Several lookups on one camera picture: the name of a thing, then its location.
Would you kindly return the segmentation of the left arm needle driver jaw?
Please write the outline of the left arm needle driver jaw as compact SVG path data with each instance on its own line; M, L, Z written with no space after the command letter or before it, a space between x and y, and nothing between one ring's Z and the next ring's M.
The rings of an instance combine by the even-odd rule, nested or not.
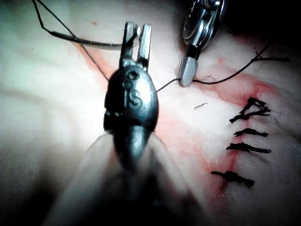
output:
M139 25L135 22L126 22L121 46L119 67L131 64L133 60L134 41L139 35Z
M137 62L141 68L148 69L150 61L150 48L151 48L151 30L149 24L144 24L139 36L139 49L137 55Z

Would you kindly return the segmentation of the left arm needle driver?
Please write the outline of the left arm needle driver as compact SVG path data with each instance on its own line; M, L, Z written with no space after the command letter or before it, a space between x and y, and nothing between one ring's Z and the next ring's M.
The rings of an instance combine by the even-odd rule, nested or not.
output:
M104 130L116 132L139 126L153 133L159 104L149 74L136 65L120 67L109 79L104 108Z

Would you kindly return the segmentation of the right arm needle driver jaw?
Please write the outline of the right arm needle driver jaw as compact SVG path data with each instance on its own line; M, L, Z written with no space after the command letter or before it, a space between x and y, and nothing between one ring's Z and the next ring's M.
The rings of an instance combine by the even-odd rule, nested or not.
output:
M194 45L189 45L184 57L182 86L189 86L192 83L198 69L198 56L198 48Z
M179 69L179 83L182 85L182 77L183 77L183 68L184 68L185 59L181 60L180 69Z

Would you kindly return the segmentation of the right arm needle driver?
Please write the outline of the right arm needle driver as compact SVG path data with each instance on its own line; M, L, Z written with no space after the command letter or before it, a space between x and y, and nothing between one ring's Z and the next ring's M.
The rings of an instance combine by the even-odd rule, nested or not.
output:
M226 0L193 0L183 26L185 44L205 49L221 25L227 6Z

